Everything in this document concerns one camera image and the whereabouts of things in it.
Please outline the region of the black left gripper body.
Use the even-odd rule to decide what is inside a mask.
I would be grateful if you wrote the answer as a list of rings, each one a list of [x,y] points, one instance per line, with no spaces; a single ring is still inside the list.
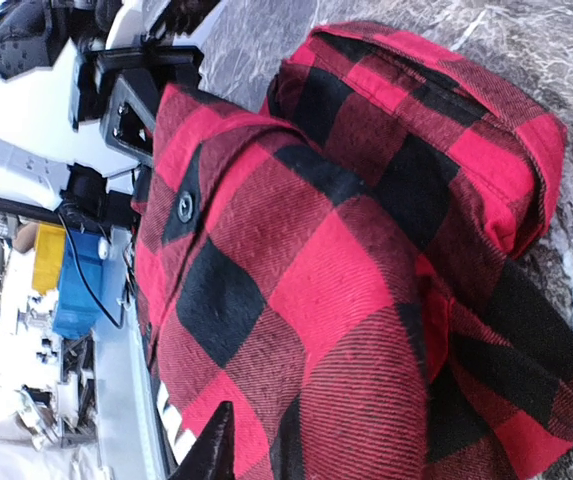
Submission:
[[[69,103],[74,130],[98,121],[106,145],[153,163],[153,133],[165,87],[195,88],[204,55],[196,46],[130,47],[77,55]]]

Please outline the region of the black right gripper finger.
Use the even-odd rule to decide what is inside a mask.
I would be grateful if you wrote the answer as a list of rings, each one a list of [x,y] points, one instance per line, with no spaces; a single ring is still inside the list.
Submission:
[[[235,480],[233,403],[221,402],[169,480]]]

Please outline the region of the red black plaid shirt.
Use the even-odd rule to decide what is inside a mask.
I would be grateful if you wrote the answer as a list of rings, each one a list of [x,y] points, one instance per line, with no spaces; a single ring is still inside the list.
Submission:
[[[529,479],[573,447],[573,330],[518,267],[564,125],[410,32],[320,26],[263,108],[170,84],[133,201],[175,461],[239,479]]]

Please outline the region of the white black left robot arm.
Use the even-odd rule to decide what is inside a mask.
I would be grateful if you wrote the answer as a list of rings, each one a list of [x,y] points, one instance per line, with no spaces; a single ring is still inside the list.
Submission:
[[[108,179],[152,163],[164,87],[199,82],[189,39],[216,7],[1,2],[0,208],[108,210]]]

